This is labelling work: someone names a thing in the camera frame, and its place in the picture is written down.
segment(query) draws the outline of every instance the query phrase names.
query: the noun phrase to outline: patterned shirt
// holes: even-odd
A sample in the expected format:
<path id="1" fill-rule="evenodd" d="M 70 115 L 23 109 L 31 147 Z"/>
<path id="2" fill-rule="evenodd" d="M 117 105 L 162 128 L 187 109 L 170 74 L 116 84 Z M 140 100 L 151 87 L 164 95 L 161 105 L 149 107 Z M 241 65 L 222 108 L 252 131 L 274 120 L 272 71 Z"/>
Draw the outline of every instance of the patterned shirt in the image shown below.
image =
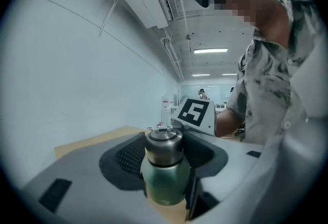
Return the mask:
<path id="1" fill-rule="evenodd" d="M 280 0 L 285 6 L 291 34 L 288 48 L 269 42 L 256 29 L 251 44 L 239 59 L 238 76 L 227 108 L 245 120 L 245 142 L 265 144 L 305 121 L 307 114 L 290 78 L 325 35 L 311 0 Z"/>

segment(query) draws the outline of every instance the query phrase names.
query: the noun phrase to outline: black slot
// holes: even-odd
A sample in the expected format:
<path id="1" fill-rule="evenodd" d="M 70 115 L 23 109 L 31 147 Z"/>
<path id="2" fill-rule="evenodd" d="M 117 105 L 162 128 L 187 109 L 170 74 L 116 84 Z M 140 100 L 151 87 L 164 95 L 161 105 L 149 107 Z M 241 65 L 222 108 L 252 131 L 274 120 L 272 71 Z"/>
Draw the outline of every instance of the black slot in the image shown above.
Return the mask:
<path id="1" fill-rule="evenodd" d="M 39 203 L 55 213 L 71 184 L 72 181 L 56 179 L 39 199 Z"/>
<path id="2" fill-rule="evenodd" d="M 257 151 L 252 150 L 252 151 L 248 152 L 247 155 L 259 158 L 260 155 L 261 155 L 261 152 L 257 152 Z"/>

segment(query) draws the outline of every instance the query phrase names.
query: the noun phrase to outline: person in background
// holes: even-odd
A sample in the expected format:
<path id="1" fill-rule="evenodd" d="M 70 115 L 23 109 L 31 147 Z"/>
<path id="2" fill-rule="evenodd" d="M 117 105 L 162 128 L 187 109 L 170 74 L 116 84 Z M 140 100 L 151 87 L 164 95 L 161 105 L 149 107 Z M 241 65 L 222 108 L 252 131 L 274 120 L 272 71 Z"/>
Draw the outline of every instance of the person in background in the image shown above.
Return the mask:
<path id="1" fill-rule="evenodd" d="M 227 109 L 216 118 L 216 136 L 233 133 L 245 121 L 244 141 L 265 144 L 270 136 L 306 120 L 290 78 L 326 28 L 312 0 L 220 0 L 219 6 L 255 31 L 238 61 L 237 83 Z"/>
<path id="2" fill-rule="evenodd" d="M 199 99 L 205 99 L 205 100 L 207 99 L 207 96 L 205 95 L 205 91 L 203 88 L 198 91 L 198 97 Z"/>

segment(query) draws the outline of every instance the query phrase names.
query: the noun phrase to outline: white device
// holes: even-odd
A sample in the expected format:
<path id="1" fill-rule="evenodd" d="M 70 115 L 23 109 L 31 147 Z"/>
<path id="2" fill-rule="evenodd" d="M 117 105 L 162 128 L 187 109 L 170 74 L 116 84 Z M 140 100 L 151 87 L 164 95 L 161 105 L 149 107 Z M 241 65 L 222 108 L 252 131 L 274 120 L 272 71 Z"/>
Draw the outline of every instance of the white device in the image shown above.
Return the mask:
<path id="1" fill-rule="evenodd" d="M 215 135 L 215 107 L 213 101 L 185 98 L 172 118 L 182 123 L 186 129 L 193 129 L 210 136 Z"/>
<path id="2" fill-rule="evenodd" d="M 175 0 L 125 0 L 146 28 L 169 26 L 178 17 Z"/>

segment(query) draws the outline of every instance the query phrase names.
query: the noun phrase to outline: water bottle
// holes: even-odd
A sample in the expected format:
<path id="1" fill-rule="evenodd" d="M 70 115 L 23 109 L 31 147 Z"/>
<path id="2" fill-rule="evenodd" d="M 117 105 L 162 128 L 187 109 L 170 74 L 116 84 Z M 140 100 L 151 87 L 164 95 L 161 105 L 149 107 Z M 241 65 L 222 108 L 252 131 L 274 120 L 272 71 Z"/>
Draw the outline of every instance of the water bottle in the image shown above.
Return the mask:
<path id="1" fill-rule="evenodd" d="M 190 165 L 183 154 L 182 133 L 171 126 L 146 135 L 147 153 L 141 164 L 146 194 L 155 203 L 172 206 L 185 198 Z"/>

